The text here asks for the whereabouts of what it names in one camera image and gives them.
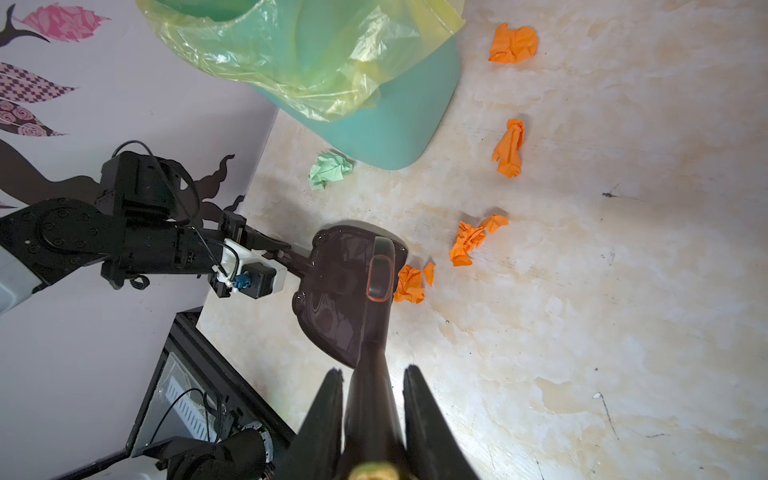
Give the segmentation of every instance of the green crumpled paper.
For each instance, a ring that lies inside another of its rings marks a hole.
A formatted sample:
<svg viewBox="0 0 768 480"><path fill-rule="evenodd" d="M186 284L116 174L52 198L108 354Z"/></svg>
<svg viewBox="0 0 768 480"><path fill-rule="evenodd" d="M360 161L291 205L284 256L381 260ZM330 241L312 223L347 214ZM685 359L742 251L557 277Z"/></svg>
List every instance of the green crumpled paper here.
<svg viewBox="0 0 768 480"><path fill-rule="evenodd" d="M323 190L326 182L337 182L352 172L352 163L341 154L327 151L317 155L317 164L310 169L310 187Z"/></svg>

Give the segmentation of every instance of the yellow plastic bag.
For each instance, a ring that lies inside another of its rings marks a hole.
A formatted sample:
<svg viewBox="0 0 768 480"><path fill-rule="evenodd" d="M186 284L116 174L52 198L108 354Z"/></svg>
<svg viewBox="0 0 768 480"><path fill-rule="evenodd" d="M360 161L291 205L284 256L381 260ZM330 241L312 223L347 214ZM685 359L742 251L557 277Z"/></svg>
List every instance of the yellow plastic bag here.
<svg viewBox="0 0 768 480"><path fill-rule="evenodd" d="M136 3L176 55L318 121L353 113L464 25L457 0L161 1Z"/></svg>

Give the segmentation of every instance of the table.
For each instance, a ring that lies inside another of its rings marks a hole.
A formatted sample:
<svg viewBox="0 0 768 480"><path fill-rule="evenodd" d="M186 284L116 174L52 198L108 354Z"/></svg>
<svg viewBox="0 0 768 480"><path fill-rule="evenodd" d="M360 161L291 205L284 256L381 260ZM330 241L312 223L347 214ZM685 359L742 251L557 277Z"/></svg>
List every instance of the table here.
<svg viewBox="0 0 768 480"><path fill-rule="evenodd" d="M281 112L242 206L310 247L345 220L437 263L395 304L387 356L424 372L481 478L757 478L768 471L768 11L760 0L478 0L462 78L422 158L311 191L313 133ZM487 61L502 22L541 46ZM491 153L525 122L520 177ZM469 267L460 220L510 225ZM338 367L290 309L211 294L199 327L294 428ZM349 379L349 369L344 368ZM402 414L402 397L396 395Z"/></svg>

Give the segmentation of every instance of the checkered leaf decal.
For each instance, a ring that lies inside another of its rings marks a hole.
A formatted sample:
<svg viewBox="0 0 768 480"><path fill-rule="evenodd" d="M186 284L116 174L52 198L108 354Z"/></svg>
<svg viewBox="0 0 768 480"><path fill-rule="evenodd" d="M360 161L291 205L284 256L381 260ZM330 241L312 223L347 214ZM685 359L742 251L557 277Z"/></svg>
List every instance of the checkered leaf decal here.
<svg viewBox="0 0 768 480"><path fill-rule="evenodd" d="M12 101L0 100L0 129L29 137L55 137L59 134L43 125L29 110Z"/></svg>
<svg viewBox="0 0 768 480"><path fill-rule="evenodd" d="M0 61L0 98L34 104L73 91L14 65Z"/></svg>

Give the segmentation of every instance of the brown dustpan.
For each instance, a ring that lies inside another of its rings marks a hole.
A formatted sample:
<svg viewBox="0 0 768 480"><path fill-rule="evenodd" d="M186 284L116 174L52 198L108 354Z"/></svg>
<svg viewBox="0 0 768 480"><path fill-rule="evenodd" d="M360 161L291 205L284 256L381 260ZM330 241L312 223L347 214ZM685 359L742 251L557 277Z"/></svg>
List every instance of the brown dustpan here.
<svg viewBox="0 0 768 480"><path fill-rule="evenodd" d="M358 363L366 329L366 304L371 303L367 286L376 237L375 233L358 227L331 227L315 235L309 258L284 250L278 260L301 279L299 290L293 296L293 312L301 330L322 351L352 368ZM406 264L408 250L392 242L395 245L394 291L397 272ZM369 306L367 313L369 321L381 324L384 338L390 302Z"/></svg>

